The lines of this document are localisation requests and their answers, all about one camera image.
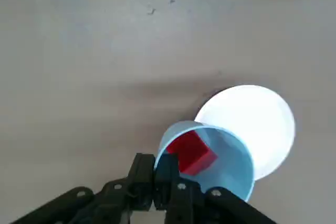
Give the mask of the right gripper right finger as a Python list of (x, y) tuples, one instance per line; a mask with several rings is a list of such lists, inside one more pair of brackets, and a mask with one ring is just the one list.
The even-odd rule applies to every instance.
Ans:
[(154, 205), (170, 223), (275, 223), (223, 187), (201, 191), (199, 183), (180, 176), (178, 159), (164, 154), (155, 169)]

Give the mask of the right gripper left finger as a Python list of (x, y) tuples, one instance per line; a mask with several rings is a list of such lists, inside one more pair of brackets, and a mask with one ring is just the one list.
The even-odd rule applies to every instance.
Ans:
[(107, 182), (94, 193), (75, 187), (15, 223), (130, 223), (135, 211), (149, 211), (153, 196), (155, 157), (137, 153), (127, 177)]

